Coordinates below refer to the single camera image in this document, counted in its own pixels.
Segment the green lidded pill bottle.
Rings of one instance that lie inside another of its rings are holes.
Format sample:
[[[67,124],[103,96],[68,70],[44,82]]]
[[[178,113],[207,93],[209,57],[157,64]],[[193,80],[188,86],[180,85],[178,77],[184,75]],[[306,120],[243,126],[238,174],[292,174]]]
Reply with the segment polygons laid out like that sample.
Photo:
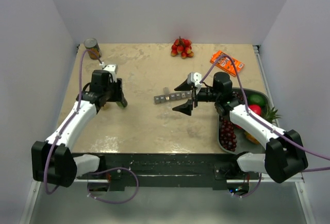
[[[116,104],[117,104],[118,107],[123,108],[123,109],[126,108],[127,105],[128,105],[126,99],[117,101]]]

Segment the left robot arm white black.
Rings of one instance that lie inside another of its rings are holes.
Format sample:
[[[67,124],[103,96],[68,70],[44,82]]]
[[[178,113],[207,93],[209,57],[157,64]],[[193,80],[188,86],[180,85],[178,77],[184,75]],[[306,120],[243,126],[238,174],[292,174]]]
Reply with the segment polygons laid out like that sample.
[[[44,142],[36,141],[31,148],[32,176],[39,182],[69,187],[74,180],[89,173],[96,179],[106,175],[107,166],[99,156],[71,153],[80,134],[107,102],[127,107],[122,90],[122,79],[117,77],[117,65],[109,64],[94,70],[91,82],[82,93],[62,124]]]

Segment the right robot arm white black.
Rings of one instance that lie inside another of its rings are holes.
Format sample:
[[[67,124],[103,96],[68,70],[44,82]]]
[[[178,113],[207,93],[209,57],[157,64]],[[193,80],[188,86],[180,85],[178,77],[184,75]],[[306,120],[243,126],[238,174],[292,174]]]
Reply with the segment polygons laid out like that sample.
[[[191,115],[199,102],[213,102],[220,116],[251,134],[265,149],[264,153],[242,152],[229,167],[235,179],[242,179],[247,173],[267,174],[276,183],[282,183],[308,167],[300,135],[285,131],[256,115],[245,102],[233,94],[233,83],[229,74],[218,72],[212,86],[203,86],[202,75],[191,72],[175,91],[190,91],[191,98],[173,110]]]

